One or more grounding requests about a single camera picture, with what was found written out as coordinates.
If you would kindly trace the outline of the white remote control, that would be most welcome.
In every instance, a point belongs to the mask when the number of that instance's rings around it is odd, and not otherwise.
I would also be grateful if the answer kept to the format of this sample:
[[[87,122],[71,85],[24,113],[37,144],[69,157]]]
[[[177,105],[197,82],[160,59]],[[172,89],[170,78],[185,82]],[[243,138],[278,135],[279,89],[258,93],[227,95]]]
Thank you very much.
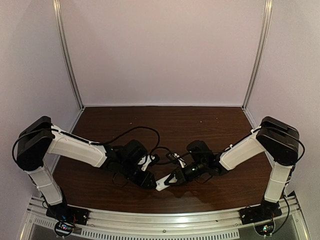
[[[165,180],[168,178],[168,176],[169,176],[169,174],[156,181],[156,183],[157,183],[156,190],[158,192],[160,192],[160,191],[162,191],[162,190],[164,190],[164,189],[169,187],[168,185],[165,184]]]

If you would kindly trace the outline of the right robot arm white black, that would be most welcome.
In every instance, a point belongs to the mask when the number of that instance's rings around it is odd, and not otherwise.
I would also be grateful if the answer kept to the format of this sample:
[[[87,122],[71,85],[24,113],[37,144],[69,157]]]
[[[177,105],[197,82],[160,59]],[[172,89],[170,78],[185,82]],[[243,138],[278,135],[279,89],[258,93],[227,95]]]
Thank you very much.
[[[220,152],[213,152],[203,140],[192,141],[186,150],[193,162],[177,167],[163,184],[182,186],[203,174],[223,176],[255,156],[265,155],[272,158],[273,166],[261,203],[253,212],[271,218],[276,216],[283,191],[303,156],[299,150],[305,149],[295,127],[266,116],[248,135]]]

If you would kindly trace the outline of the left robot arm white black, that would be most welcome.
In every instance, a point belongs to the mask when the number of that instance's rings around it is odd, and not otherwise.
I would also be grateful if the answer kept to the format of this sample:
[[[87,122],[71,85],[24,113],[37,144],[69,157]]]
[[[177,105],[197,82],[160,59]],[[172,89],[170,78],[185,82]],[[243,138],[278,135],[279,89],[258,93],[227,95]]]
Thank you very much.
[[[62,188],[45,164],[46,155],[66,157],[122,175],[143,189],[157,186],[154,174],[147,170],[155,157],[138,140],[120,146],[95,142],[64,131],[54,125],[50,117],[42,116],[19,134],[11,156],[44,196],[48,207],[53,209],[64,209],[67,203]]]

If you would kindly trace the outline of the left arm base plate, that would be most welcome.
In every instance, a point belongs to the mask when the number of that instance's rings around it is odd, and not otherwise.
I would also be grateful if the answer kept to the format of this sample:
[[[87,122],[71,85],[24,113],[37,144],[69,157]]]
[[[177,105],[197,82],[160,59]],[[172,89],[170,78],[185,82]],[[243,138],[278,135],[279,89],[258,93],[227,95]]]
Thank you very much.
[[[46,216],[58,221],[64,221],[70,224],[85,226],[88,221],[90,211],[85,208],[73,207],[65,204],[49,205]]]

